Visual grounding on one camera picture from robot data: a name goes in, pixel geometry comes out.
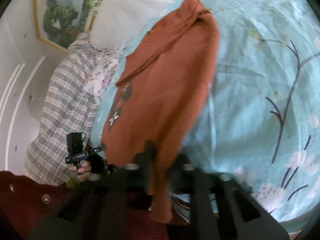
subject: pink floral fabric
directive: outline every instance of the pink floral fabric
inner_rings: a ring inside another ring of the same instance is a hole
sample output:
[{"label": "pink floral fabric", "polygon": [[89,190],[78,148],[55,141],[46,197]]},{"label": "pink floral fabric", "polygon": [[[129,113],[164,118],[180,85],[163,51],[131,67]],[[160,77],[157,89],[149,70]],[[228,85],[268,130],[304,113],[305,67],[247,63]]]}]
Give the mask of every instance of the pink floral fabric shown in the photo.
[{"label": "pink floral fabric", "polygon": [[105,50],[97,56],[97,67],[85,81],[83,91],[92,94],[98,105],[122,57],[123,52],[119,50]]}]

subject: white wall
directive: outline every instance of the white wall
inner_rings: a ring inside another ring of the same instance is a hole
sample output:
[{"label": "white wall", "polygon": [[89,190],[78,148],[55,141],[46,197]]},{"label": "white wall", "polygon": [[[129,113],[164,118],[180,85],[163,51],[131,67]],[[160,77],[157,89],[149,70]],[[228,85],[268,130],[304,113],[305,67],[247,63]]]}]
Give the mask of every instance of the white wall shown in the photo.
[{"label": "white wall", "polygon": [[32,0],[12,0],[0,19],[0,170],[23,174],[50,77],[65,57],[36,38]]}]

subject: plaid blanket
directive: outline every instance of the plaid blanket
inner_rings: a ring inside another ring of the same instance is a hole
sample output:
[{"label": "plaid blanket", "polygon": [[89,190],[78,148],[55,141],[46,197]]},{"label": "plaid blanket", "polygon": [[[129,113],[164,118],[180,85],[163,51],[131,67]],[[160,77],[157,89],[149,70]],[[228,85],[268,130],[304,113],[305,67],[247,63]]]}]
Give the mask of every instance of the plaid blanket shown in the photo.
[{"label": "plaid blanket", "polygon": [[93,95],[83,92],[82,85],[95,69],[100,51],[91,46],[88,33],[81,33],[68,50],[70,54],[51,77],[39,135],[27,150],[25,175],[40,184],[66,182],[70,175],[64,160],[66,135],[83,132],[85,146],[97,110]]}]

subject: floral bedsheet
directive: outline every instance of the floral bedsheet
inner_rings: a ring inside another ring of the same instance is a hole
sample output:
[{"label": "floral bedsheet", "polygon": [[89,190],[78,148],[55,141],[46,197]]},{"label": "floral bedsheet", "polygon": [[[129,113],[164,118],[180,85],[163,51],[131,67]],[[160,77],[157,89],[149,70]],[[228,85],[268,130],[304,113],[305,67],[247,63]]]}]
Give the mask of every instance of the floral bedsheet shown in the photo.
[{"label": "floral bedsheet", "polygon": [[[183,152],[205,172],[233,173],[288,232],[299,231],[320,201],[319,21],[305,0],[200,1],[217,21],[219,54],[207,103]],[[94,146],[124,66],[125,59],[100,104]]]}]

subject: folded cloth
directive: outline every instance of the folded cloth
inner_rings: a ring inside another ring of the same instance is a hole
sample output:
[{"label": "folded cloth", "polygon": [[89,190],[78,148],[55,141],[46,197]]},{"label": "folded cloth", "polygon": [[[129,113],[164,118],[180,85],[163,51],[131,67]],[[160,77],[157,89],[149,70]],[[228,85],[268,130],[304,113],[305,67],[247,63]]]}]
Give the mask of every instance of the folded cloth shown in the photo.
[{"label": "folded cloth", "polygon": [[118,92],[102,134],[108,163],[123,166],[142,152],[146,140],[157,148],[152,180],[152,217],[172,218],[166,172],[193,125],[213,78],[219,32],[199,0],[160,20],[127,57]]}]

